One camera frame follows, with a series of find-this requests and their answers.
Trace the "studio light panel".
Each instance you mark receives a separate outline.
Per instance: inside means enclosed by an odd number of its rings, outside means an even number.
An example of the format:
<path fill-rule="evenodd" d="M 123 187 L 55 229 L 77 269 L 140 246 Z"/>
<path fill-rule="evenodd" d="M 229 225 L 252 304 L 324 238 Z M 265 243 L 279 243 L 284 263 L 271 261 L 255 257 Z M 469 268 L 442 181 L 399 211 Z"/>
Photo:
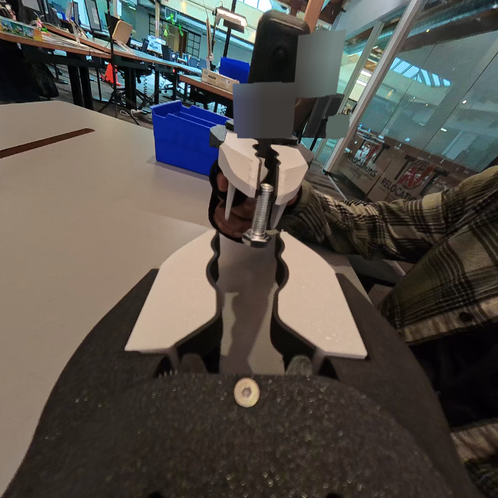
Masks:
<path fill-rule="evenodd" d="M 222 6 L 216 7 L 213 10 L 213 15 L 215 16 L 216 26 L 222 21 L 224 27 L 231 28 L 231 30 L 240 33 L 244 33 L 248 26 L 245 16 L 232 12 Z"/>

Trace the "person's plaid shirt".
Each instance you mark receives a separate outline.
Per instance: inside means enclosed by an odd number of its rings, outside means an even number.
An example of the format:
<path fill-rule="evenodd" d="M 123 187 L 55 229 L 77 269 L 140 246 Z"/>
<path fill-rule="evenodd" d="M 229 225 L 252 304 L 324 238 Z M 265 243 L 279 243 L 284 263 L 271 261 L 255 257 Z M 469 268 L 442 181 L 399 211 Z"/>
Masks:
<path fill-rule="evenodd" d="M 442 239 L 378 307 L 408 343 L 497 324 L 497 231 Z"/>

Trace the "wooden board on tripod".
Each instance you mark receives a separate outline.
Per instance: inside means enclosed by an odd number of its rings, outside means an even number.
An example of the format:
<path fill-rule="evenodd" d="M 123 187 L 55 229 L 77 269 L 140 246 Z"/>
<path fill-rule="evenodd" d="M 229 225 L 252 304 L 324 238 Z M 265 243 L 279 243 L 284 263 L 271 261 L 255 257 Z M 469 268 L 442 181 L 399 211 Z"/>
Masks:
<path fill-rule="evenodd" d="M 133 54 L 133 51 L 128 47 L 128 41 L 132 33 L 132 26 L 118 19 L 115 16 L 108 14 L 109 21 L 109 62 L 117 69 L 117 80 L 121 83 L 121 87 L 114 85 L 110 97 L 99 110 L 103 113 L 110 105 L 114 106 L 115 115 L 119 113 L 125 114 L 137 125 L 140 122 L 135 117 L 135 114 L 140 114 L 140 109 L 136 106 L 136 77 L 135 70 L 131 66 L 126 55 Z"/>

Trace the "black monitor on stand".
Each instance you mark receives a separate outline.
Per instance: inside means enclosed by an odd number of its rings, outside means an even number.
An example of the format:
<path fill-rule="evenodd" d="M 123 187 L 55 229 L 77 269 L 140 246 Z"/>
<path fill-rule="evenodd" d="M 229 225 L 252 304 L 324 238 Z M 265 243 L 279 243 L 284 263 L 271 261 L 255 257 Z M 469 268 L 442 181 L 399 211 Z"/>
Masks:
<path fill-rule="evenodd" d="M 296 101 L 294 132 L 300 138 L 324 138 L 329 117 L 336 115 L 344 94 Z"/>

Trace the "labelled cardboard box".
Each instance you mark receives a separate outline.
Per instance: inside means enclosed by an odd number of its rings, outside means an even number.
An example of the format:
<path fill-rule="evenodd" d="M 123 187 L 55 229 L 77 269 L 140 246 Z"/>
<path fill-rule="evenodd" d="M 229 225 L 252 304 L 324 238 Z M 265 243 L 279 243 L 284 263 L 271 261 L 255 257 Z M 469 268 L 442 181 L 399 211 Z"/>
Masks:
<path fill-rule="evenodd" d="M 236 79 L 229 78 L 207 68 L 202 69 L 201 81 L 230 94 L 233 93 L 233 85 L 240 83 Z"/>

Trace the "long wooden desk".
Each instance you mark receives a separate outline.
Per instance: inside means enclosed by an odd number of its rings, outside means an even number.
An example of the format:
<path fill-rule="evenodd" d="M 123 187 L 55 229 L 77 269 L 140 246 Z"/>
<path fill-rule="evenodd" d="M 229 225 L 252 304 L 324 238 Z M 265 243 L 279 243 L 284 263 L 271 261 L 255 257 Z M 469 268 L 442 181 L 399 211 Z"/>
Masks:
<path fill-rule="evenodd" d="M 89 68 L 103 70 L 103 60 L 110 60 L 110 54 L 84 44 L 65 42 L 60 36 L 29 38 L 1 31 L 1 40 L 21 46 L 35 47 L 25 54 L 30 62 L 49 66 L 66 66 L 73 103 L 79 107 L 94 110 L 94 99 L 90 84 Z"/>

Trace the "orange traffic cone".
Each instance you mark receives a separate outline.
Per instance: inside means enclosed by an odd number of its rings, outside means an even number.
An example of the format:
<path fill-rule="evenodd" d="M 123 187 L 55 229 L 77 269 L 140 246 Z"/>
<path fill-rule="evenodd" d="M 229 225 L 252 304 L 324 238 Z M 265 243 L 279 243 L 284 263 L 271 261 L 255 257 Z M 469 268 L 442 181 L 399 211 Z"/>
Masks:
<path fill-rule="evenodd" d="M 100 77 L 101 81 L 109 84 L 110 86 L 116 85 L 118 88 L 121 87 L 121 83 L 117 80 L 117 69 L 109 62 L 106 65 L 105 72 Z"/>

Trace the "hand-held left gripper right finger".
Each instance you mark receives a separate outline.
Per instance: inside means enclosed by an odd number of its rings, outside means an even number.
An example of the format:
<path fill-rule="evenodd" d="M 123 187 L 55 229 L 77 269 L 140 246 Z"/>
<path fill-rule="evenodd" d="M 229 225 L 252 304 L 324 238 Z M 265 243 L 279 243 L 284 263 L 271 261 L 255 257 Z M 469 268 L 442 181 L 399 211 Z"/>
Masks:
<path fill-rule="evenodd" d="M 365 360 L 368 352 L 334 268 L 284 231 L 276 236 L 275 258 L 271 343 L 284 364 L 305 356 L 320 370 L 327 358 Z"/>

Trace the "printed cardboard moving box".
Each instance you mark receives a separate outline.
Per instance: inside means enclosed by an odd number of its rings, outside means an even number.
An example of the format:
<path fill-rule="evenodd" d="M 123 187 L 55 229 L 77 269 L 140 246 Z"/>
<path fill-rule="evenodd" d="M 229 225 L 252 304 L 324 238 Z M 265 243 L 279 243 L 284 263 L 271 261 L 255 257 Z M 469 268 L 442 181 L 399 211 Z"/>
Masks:
<path fill-rule="evenodd" d="M 384 138 L 360 130 L 345 149 L 341 172 L 367 195 L 385 171 L 391 149 Z"/>
<path fill-rule="evenodd" d="M 476 171 L 436 155 L 401 153 L 380 175 L 366 197 L 371 202 L 412 201 L 452 189 Z"/>

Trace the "silver hex bolt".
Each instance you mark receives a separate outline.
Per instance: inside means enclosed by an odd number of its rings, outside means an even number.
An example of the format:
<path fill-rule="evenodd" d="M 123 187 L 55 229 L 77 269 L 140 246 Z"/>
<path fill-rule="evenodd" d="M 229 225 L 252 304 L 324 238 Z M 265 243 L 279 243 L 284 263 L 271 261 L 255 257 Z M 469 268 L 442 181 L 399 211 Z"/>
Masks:
<path fill-rule="evenodd" d="M 274 187 L 262 183 L 257 196 L 251 227 L 244 232 L 242 241 L 252 248 L 264 248 L 276 234 L 275 229 L 269 229 Z"/>

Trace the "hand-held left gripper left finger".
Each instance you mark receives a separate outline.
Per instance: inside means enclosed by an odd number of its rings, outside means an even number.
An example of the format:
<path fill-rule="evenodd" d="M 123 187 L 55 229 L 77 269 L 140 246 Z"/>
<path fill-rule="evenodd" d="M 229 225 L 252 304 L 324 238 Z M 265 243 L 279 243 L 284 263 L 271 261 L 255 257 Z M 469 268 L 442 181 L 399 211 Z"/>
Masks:
<path fill-rule="evenodd" d="M 165 354 L 173 365 L 186 354 L 214 359 L 223 336 L 219 280 L 220 235 L 209 230 L 160 266 L 124 347 Z"/>

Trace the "person's black trousers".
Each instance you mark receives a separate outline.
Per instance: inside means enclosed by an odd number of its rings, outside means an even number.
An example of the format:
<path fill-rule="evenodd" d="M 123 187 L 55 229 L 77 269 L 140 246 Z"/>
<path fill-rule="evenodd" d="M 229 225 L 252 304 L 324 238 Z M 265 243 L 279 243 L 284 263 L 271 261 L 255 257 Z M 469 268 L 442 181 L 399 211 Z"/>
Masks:
<path fill-rule="evenodd" d="M 497 419 L 497 330 L 464 331 L 409 346 L 450 428 Z"/>

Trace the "blue divided plastic bin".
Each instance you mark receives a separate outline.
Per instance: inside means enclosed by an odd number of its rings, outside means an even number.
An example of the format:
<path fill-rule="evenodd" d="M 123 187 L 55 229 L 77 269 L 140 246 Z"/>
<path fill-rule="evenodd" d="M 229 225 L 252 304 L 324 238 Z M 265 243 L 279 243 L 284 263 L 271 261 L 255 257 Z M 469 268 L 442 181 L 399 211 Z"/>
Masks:
<path fill-rule="evenodd" d="M 209 176 L 218 150 L 210 146 L 210 129 L 228 118 L 180 101 L 151 107 L 155 158 L 177 168 Z"/>

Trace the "person's right hand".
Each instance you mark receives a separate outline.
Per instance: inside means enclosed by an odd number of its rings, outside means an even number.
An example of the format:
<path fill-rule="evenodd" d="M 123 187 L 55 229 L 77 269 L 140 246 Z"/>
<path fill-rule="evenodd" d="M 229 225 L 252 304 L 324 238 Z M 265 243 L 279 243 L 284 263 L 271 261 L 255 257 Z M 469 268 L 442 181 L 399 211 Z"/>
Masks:
<path fill-rule="evenodd" d="M 225 237 L 239 240 L 252 226 L 255 206 L 254 199 L 248 198 L 242 204 L 233 206 L 229 217 L 226 219 L 225 201 L 218 197 L 213 215 L 214 224 Z"/>

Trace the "colourful toy box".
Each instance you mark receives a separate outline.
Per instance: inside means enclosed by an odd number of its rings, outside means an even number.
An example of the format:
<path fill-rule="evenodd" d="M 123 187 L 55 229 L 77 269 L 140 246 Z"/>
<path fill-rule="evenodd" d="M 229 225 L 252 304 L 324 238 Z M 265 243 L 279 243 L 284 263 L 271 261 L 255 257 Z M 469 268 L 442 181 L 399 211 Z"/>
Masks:
<path fill-rule="evenodd" d="M 42 41 L 43 37 L 39 28 L 1 16 L 1 32 L 9 35 Z"/>

